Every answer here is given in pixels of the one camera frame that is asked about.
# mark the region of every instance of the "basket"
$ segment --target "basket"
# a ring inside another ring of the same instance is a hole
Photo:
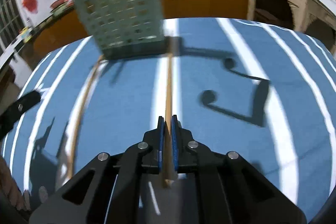
[[[75,0],[75,8],[106,58],[166,50],[160,0]]]

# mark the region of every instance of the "red object on wall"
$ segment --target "red object on wall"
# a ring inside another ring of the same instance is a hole
[[[37,13],[37,0],[22,0],[22,6],[31,13]]]

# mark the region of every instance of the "striped tablecloth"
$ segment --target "striped tablecloth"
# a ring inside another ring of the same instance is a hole
[[[182,38],[172,74],[173,114],[182,126],[215,152],[239,152],[311,220],[336,180],[336,63],[328,50],[304,34],[243,20],[185,18],[166,20],[165,28]],[[99,55],[92,37],[58,49],[21,92],[39,89],[43,100],[21,117],[1,152],[32,207],[41,186],[52,194],[64,183],[76,112]],[[167,68],[165,56],[100,65],[75,172],[156,128]]]

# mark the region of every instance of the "metal screw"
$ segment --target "metal screw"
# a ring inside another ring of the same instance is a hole
[[[190,142],[188,142],[188,146],[190,148],[197,148],[198,147],[198,142],[190,141]]]
[[[107,160],[108,157],[109,155],[107,155],[107,153],[100,153],[98,155],[98,160],[104,161],[104,160]]]
[[[138,148],[139,149],[146,149],[148,147],[148,143],[147,142],[140,142],[138,143]]]
[[[236,151],[230,151],[227,155],[230,159],[237,159],[239,157],[239,154]]]

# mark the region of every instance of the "arched opening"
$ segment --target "arched opening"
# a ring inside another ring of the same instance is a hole
[[[255,0],[253,20],[294,29],[293,14],[287,0]]]
[[[320,40],[329,51],[335,44],[335,30],[320,19],[312,22],[305,34]]]

